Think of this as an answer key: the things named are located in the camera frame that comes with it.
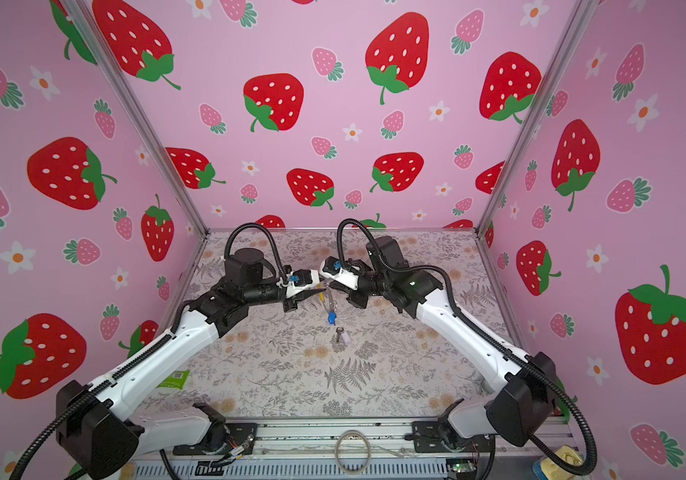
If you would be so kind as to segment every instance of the white flower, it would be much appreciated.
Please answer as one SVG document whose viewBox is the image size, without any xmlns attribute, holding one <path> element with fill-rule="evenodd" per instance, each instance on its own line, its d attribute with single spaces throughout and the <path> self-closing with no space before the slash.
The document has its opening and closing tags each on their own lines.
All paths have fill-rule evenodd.
<svg viewBox="0 0 686 480">
<path fill-rule="evenodd" d="M 535 28 L 540 21 L 540 15 L 548 12 L 548 5 L 543 5 L 543 0 L 535 0 L 535 2 L 532 3 L 525 3 L 523 10 L 524 16 L 522 17 L 522 21 L 519 22 L 519 25 L 524 26 L 529 23 Z"/>
<path fill-rule="evenodd" d="M 602 246 L 597 245 L 597 248 L 591 250 L 590 248 L 586 249 L 586 255 L 588 255 L 588 262 L 586 262 L 586 267 L 591 268 L 593 267 L 594 270 L 597 271 L 598 274 L 602 273 L 602 265 L 607 263 L 607 260 L 609 258 L 607 255 L 602 254 Z"/>
<path fill-rule="evenodd" d="M 138 156 L 138 163 L 141 165 L 146 165 L 148 167 L 148 154 L 146 153 L 146 149 L 141 147 L 137 150 L 135 150 L 135 155 Z"/>
<path fill-rule="evenodd" d="M 602 457 L 602 465 L 604 465 L 604 468 L 602 468 L 602 476 L 605 477 L 607 480 L 623 480 L 618 474 L 617 463 L 607 462 L 607 460 L 604 457 Z"/>
<path fill-rule="evenodd" d="M 10 274 L 14 274 L 18 269 L 33 270 L 31 258 L 36 254 L 36 250 L 24 250 L 19 241 L 12 242 L 12 250 L 9 252 L 2 252 L 0 258 L 5 262 L 9 262 L 8 268 Z"/>
<path fill-rule="evenodd" d="M 31 66 L 31 74 L 33 78 L 29 85 L 34 87 L 36 90 L 41 90 L 44 98 L 47 100 L 52 100 L 53 95 L 59 95 L 60 90 L 52 82 L 52 74 L 50 72 L 39 72 L 39 69 Z"/>
<path fill-rule="evenodd" d="M 535 338 L 538 335 L 538 328 L 535 326 L 535 320 L 530 320 L 528 322 L 528 331 L 530 332 L 530 335 Z"/>
<path fill-rule="evenodd" d="M 642 8 L 644 8 L 644 4 L 647 0 L 631 0 L 631 3 L 629 4 L 629 9 L 632 9 L 636 7 L 636 13 L 642 12 Z"/>
<path fill-rule="evenodd" d="M 591 76 L 596 77 L 599 74 L 599 66 L 604 62 L 606 57 L 607 54 L 600 52 L 599 48 L 597 48 L 597 51 L 594 52 L 594 56 L 586 61 L 586 68 L 588 68 L 586 71 L 586 78 Z"/>
<path fill-rule="evenodd" d="M 443 197 L 447 197 L 447 194 L 452 190 L 452 187 L 447 185 L 447 182 L 444 182 L 442 185 L 437 186 L 437 196 L 441 195 Z"/>
<path fill-rule="evenodd" d="M 648 120 L 658 118 L 658 110 L 654 108 L 657 100 L 658 94 L 655 94 L 647 101 L 640 98 L 634 104 L 636 111 L 629 117 L 629 124 L 636 124 L 637 132 L 642 131 Z"/>
<path fill-rule="evenodd" d="M 602 359 L 597 358 L 594 360 L 588 356 L 586 360 L 588 360 L 588 370 L 586 370 L 586 373 L 597 380 L 597 385 L 602 385 L 603 379 L 610 378 L 610 374 L 602 367 Z"/>
<path fill-rule="evenodd" d="M 359 141 L 359 134 L 361 134 L 361 129 L 357 128 L 356 124 L 351 124 L 350 127 L 343 129 L 343 133 L 345 134 L 346 141 Z"/>
<path fill-rule="evenodd" d="M 9 480 L 12 470 L 20 460 L 21 453 L 7 452 L 4 454 L 4 463 L 0 466 L 0 480 Z"/>
<path fill-rule="evenodd" d="M 209 7 L 213 4 L 213 0 L 185 0 L 191 5 L 191 13 L 194 18 L 204 17 L 211 20 L 213 17 L 209 14 Z"/>
<path fill-rule="evenodd" d="M 433 107 L 429 107 L 428 111 L 431 112 L 431 116 L 428 118 L 428 120 L 444 121 L 444 114 L 450 111 L 450 108 L 444 106 L 444 100 L 440 100 L 439 103 Z"/>
<path fill-rule="evenodd" d="M 127 277 L 129 276 L 129 272 L 125 272 L 122 270 L 122 267 L 116 268 L 116 275 L 111 275 L 111 281 L 114 283 L 114 286 L 116 289 L 120 289 L 123 286 L 127 286 Z"/>
<path fill-rule="evenodd" d="M 260 169 L 255 167 L 255 162 L 245 162 L 242 160 L 242 171 L 247 172 L 250 177 L 255 176 L 255 172 L 259 172 Z"/>
</svg>

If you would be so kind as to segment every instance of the green packet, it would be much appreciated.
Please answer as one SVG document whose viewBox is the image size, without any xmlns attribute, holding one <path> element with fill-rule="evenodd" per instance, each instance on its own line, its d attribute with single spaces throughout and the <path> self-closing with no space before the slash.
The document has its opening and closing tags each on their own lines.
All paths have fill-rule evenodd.
<svg viewBox="0 0 686 480">
<path fill-rule="evenodd" d="M 183 390 L 185 379 L 189 378 L 189 371 L 190 370 L 175 370 L 172 375 L 165 378 L 163 382 L 158 384 L 158 386 Z"/>
</svg>

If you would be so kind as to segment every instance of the pink wallpaper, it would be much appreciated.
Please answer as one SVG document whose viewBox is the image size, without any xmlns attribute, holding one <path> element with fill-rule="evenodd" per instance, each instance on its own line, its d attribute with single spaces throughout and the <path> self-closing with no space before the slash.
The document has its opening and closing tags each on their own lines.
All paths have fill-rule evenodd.
<svg viewBox="0 0 686 480">
<path fill-rule="evenodd" d="M 195 248 L 92 61 L 57 4 L 0 0 L 2 479 L 54 418 L 61 386 L 126 359 L 120 342 L 138 348 L 133 332 L 162 319 Z M 72 466 L 51 439 L 26 478 Z"/>
<path fill-rule="evenodd" d="M 598 7 L 500 207 L 492 254 L 594 477 L 686 478 L 686 8 Z"/>
<path fill-rule="evenodd" d="M 210 226 L 435 227 L 478 223 L 574 1 L 128 4 L 92 10 Z"/>
</svg>

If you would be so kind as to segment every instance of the patterned table surface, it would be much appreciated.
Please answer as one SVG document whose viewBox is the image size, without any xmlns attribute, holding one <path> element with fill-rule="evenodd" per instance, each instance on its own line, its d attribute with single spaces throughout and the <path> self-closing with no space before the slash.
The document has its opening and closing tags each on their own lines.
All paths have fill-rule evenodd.
<svg viewBox="0 0 686 480">
<path fill-rule="evenodd" d="M 507 337 L 495 295 L 473 234 L 463 231 L 389 231 L 411 264 L 443 267 L 456 300 L 493 331 Z M 335 232 L 290 230 L 274 234 L 283 264 L 318 269 L 335 253 Z M 209 235 L 186 299 L 204 293 L 223 274 L 220 259 L 228 233 Z M 361 232 L 344 234 L 346 256 L 366 258 Z M 268 241 L 257 230 L 243 232 L 233 251 L 262 250 L 274 263 Z M 335 341 L 335 326 L 319 296 L 295 312 L 279 305 L 253 307 L 224 338 L 203 349 L 179 370 L 190 370 L 183 389 L 157 388 L 138 412 L 168 412 L 207 402 L 229 417 L 436 416 L 458 398 L 486 395 L 481 375 L 448 341 L 383 299 L 366 310 L 333 293 L 338 325 L 353 339 Z"/>
</svg>

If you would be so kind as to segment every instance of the pink wall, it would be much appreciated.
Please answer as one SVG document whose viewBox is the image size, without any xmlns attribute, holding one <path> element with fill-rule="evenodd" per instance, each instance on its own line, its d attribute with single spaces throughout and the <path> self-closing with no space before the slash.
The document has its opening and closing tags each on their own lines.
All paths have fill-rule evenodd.
<svg viewBox="0 0 686 480">
<path fill-rule="evenodd" d="M 192 174 L 193 163 L 181 167 L 210 226 L 231 227 L 265 215 L 279 216 L 290 227 L 335 226 L 347 216 L 375 221 L 379 215 L 387 226 L 426 227 L 458 220 L 464 226 L 478 223 L 492 184 L 480 190 L 477 178 L 480 185 L 496 178 L 496 165 L 506 158 L 519 129 L 511 114 L 525 107 L 524 99 L 538 86 L 538 70 L 548 66 L 574 5 L 573 0 L 545 3 L 133 0 L 132 8 L 119 0 L 95 0 L 92 6 L 165 146 L 194 150 L 173 153 L 177 159 L 189 153 L 208 160 L 215 181 L 226 182 L 196 188 L 203 184 Z M 389 33 L 378 37 L 393 22 Z M 139 55 L 146 49 L 153 55 L 149 65 Z M 174 57 L 159 62 L 164 54 Z M 138 73 L 140 62 L 146 67 Z M 340 78 L 339 70 L 332 70 L 337 62 Z M 519 69 L 511 70 L 516 63 Z M 389 64 L 399 68 L 396 80 L 379 71 Z M 374 67 L 374 79 L 367 66 Z M 485 81 L 488 69 L 497 90 L 490 91 L 491 82 Z M 283 75 L 260 78 L 271 74 Z M 279 90 L 285 85 L 291 90 Z M 380 104 L 384 87 L 385 104 Z M 278 93 L 263 94 L 274 90 Z M 253 113 L 266 116 L 263 121 L 255 123 L 245 107 L 245 91 Z M 505 119 L 488 120 L 509 97 L 511 108 L 501 115 Z M 442 115 L 436 118 L 439 110 Z M 386 127 L 397 135 L 387 140 L 391 135 L 381 133 Z M 470 154 L 456 154 L 462 145 Z M 327 155 L 330 147 L 334 157 Z M 381 161 L 387 161 L 387 168 L 381 171 L 397 177 L 377 174 L 377 182 L 373 165 L 385 155 Z M 410 174 L 419 164 L 419 174 Z M 314 173 L 294 171 L 291 189 L 287 176 L 293 169 L 317 175 L 312 179 Z M 384 191 L 381 184 L 394 191 Z M 314 191 L 323 198 L 313 197 Z M 317 198 L 320 206 L 310 206 Z M 359 206 L 349 210 L 346 202 Z"/>
<path fill-rule="evenodd" d="M 686 8 L 600 5 L 559 89 L 567 103 L 541 120 L 491 251 L 530 351 L 556 361 L 594 430 L 595 478 L 686 478 Z"/>
<path fill-rule="evenodd" d="M 9 477 L 5 466 L 54 418 L 61 386 L 70 379 L 88 382 L 114 367 L 127 358 L 119 341 L 129 346 L 142 322 L 162 320 L 168 303 L 158 294 L 157 279 L 166 277 L 172 295 L 195 248 L 196 237 L 186 234 L 188 220 L 156 165 L 138 162 L 141 140 L 103 74 L 73 45 L 66 59 L 66 43 L 49 2 L 0 0 L 0 96 L 18 98 L 19 91 L 23 102 L 14 109 L 0 100 L 0 478 Z M 99 99 L 111 109 L 111 118 L 100 115 L 110 139 L 96 122 Z M 39 152 L 63 138 L 73 139 Z M 87 147 L 102 172 L 118 180 L 104 178 L 99 202 L 94 160 L 93 176 L 82 170 Z M 96 183 L 83 182 L 83 171 Z M 141 238 L 141 220 L 156 205 L 155 194 L 175 226 L 168 253 L 158 262 Z M 113 218 L 117 207 L 132 221 L 127 230 L 129 220 L 122 220 L 122 235 Z M 81 239 L 98 246 L 99 258 L 87 249 L 72 264 L 63 251 L 70 240 Z M 126 283 L 117 287 L 119 268 Z M 114 316 L 104 315 L 111 305 L 118 307 L 118 319 L 104 319 Z M 26 478 L 63 478 L 72 465 L 51 439 Z"/>
</svg>

